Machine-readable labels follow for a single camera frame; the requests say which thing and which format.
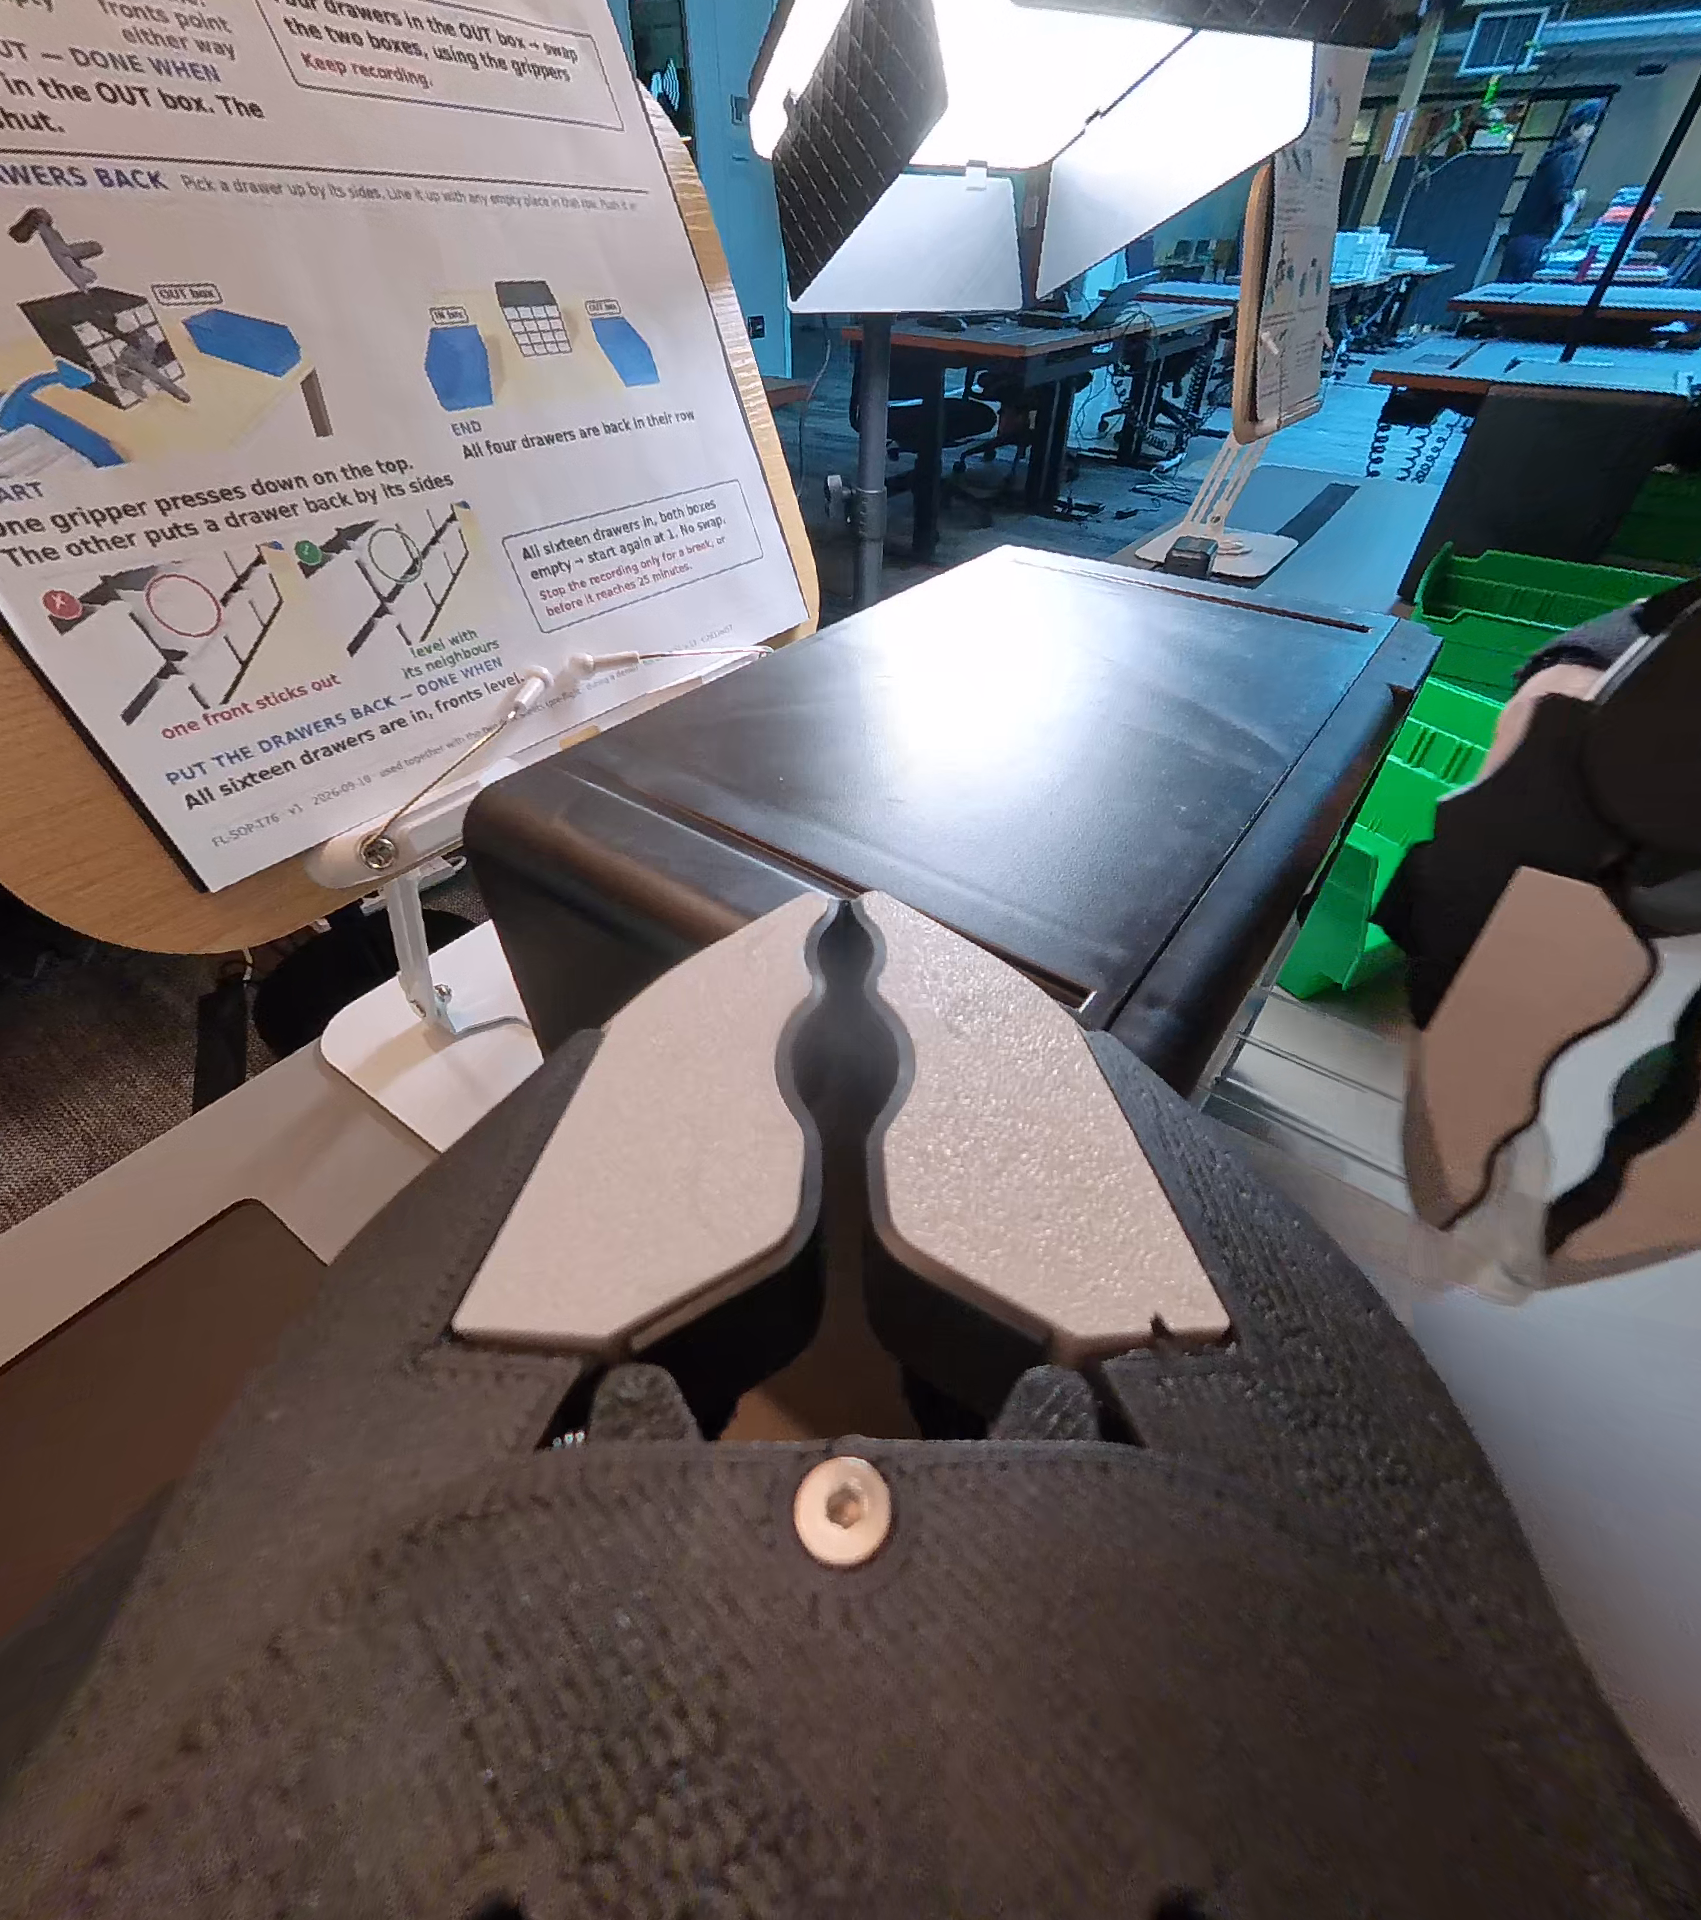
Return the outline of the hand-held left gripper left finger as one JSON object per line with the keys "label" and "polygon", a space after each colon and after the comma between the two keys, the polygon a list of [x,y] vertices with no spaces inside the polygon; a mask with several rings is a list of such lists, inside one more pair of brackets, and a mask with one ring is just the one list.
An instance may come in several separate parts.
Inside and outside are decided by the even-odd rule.
{"label": "hand-held left gripper left finger", "polygon": [[459,1337],[638,1352],[789,1265],[821,1204],[792,1034],[821,1004],[837,905],[783,903],[606,1023],[454,1308]]}

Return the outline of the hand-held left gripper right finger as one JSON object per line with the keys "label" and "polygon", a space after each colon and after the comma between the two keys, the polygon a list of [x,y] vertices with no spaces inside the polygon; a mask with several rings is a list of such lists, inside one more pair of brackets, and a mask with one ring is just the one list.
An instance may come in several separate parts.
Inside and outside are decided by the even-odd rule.
{"label": "hand-held left gripper right finger", "polygon": [[892,1260],[1060,1364],[1221,1341],[1229,1312],[1076,1019],[882,891],[856,914],[900,1054],[870,1139]]}

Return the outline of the clear plastic drawer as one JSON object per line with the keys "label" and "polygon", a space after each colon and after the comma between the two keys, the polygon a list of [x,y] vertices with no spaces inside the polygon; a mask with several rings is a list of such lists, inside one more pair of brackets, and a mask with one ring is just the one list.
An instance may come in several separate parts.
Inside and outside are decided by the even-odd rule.
{"label": "clear plastic drawer", "polygon": [[1432,1126],[1418,1100],[1405,1110],[1402,1157],[1413,1212],[1447,1248],[1447,1285],[1469,1285],[1509,1306],[1551,1285],[1545,1227],[1552,1150],[1541,1121],[1495,1150],[1486,1190],[1469,1207],[1444,1196]]}

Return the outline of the black drawer cabinet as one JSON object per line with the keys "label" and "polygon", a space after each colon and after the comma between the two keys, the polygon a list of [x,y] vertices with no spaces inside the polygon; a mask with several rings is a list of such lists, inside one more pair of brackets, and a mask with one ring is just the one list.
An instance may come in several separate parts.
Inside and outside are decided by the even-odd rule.
{"label": "black drawer cabinet", "polygon": [[1437,649],[1008,544],[492,782],[465,848],[545,1054],[801,891],[882,891],[1199,1098]]}

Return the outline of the white desk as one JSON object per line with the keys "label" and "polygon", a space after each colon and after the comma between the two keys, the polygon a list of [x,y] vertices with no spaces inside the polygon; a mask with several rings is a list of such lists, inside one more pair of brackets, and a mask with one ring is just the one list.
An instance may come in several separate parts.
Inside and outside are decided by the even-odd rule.
{"label": "white desk", "polygon": [[[1229,1312],[1058,1362],[900,1267],[856,903],[789,1265],[638,1352],[453,1313],[584,1028],[379,1212],[0,1790],[0,1915],[1701,1915],[1701,1253],[1383,1285],[1086,1034]],[[0,1370],[193,1227],[188,1121],[0,1236]]]}

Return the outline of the brown office desk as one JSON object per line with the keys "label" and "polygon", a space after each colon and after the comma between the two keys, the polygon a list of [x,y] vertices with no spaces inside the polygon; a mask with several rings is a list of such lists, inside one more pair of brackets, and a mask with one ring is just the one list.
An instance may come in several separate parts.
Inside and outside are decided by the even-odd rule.
{"label": "brown office desk", "polygon": [[1450,295],[1449,314],[1497,338],[1602,345],[1701,345],[1701,289],[1614,284],[1598,306],[1596,286],[1556,282],[1489,282]]}
{"label": "brown office desk", "polygon": [[1687,402],[1701,390],[1701,348],[1579,348],[1491,339],[1424,344],[1370,366],[1369,381],[1398,391],[1476,400],[1492,390],[1595,391]]}
{"label": "brown office desk", "polygon": [[1103,374],[1126,383],[1118,402],[1115,458],[1126,468],[1150,462],[1150,430],[1188,380],[1200,400],[1231,312],[1214,302],[1139,300],[1104,323],[1030,323],[953,316],[876,322],[844,331],[856,350],[853,415],[864,428],[863,376],[885,367],[878,425],[887,447],[909,460],[889,490],[911,500],[911,547],[932,559],[941,535],[947,458],[980,455],[998,445],[1022,453],[1022,503],[1034,515],[1058,515],[1076,402]]}

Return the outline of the white board stand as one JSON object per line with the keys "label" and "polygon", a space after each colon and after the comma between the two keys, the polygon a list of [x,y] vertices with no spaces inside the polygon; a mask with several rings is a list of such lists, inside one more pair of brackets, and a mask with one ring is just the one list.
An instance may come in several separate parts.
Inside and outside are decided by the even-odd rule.
{"label": "white board stand", "polygon": [[696,665],[695,682],[708,684],[776,647],[778,639],[758,639],[576,652],[558,667],[531,665],[471,743],[433,770],[412,796],[304,851],[312,882],[335,891],[352,882],[373,888],[383,900],[396,962],[394,981],[371,987],[329,1019],[318,1039],[322,1062],[433,1150],[448,1148],[518,1088],[543,1054],[499,932],[494,924],[480,924],[445,947],[430,947],[425,872],[463,843],[468,807],[489,784],[675,698],[686,684],[673,680],[609,718],[524,743],[522,732],[534,713],[640,665]]}

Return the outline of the black box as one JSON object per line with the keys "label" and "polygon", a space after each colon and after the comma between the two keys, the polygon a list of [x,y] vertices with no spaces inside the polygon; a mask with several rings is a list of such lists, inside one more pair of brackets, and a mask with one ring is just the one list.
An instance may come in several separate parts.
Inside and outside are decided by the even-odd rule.
{"label": "black box", "polygon": [[1489,552],[1596,563],[1693,412],[1687,395],[1491,387],[1398,584]]}

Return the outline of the thin black pole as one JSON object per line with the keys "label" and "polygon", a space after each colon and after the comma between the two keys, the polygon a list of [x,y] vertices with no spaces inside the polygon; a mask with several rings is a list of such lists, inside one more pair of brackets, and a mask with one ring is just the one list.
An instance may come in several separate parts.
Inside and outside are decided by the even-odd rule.
{"label": "thin black pole", "polygon": [[1623,265],[1629,261],[1636,233],[1648,220],[1657,204],[1657,197],[1662,190],[1665,178],[1673,167],[1675,159],[1678,158],[1680,145],[1687,134],[1691,131],[1698,111],[1701,111],[1701,68],[1653,167],[1648,169],[1646,180],[1639,187],[1639,193],[1631,206],[1631,213],[1620,230],[1614,249],[1604,259],[1601,273],[1591,284],[1591,291],[1583,310],[1577,314],[1577,318],[1571,322],[1566,330],[1565,344],[1558,352],[1558,361],[1563,366],[1571,364],[1579,348],[1583,348],[1595,338],[1601,322],[1602,304],[1610,288],[1617,284],[1617,277]]}

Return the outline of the small wooden sheet stand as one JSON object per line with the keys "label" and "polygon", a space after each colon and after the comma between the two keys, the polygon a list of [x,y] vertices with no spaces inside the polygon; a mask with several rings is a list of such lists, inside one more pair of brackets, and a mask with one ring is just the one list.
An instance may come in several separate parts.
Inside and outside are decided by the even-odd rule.
{"label": "small wooden sheet stand", "polygon": [[1156,571],[1246,586],[1296,549],[1295,535],[1253,533],[1231,517],[1269,441],[1321,407],[1342,156],[1369,62],[1369,50],[1315,50],[1311,118],[1253,180],[1231,430],[1182,520],[1137,547]]}

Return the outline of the brown cardboard box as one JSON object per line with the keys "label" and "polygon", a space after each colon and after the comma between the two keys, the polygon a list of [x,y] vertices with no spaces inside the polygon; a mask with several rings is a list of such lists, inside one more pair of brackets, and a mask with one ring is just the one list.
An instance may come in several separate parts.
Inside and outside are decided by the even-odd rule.
{"label": "brown cardboard box", "polygon": [[0,1790],[90,1665],[172,1484],[325,1271],[240,1201],[0,1370]]}

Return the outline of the grey light stand pole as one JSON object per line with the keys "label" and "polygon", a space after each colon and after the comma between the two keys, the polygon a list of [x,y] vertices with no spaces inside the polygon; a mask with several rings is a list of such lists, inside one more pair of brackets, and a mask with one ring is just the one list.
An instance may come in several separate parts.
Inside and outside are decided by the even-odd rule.
{"label": "grey light stand pole", "polygon": [[860,318],[859,367],[855,380],[859,458],[851,511],[855,527],[856,611],[873,608],[882,594],[889,511],[891,341],[892,318],[889,314],[878,312]]}

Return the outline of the studio light panel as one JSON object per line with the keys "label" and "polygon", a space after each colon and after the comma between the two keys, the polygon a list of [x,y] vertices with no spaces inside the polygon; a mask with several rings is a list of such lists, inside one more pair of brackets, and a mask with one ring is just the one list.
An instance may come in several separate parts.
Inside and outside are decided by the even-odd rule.
{"label": "studio light panel", "polygon": [[792,1],[751,76],[796,316],[996,316],[1293,145],[1379,1]]}

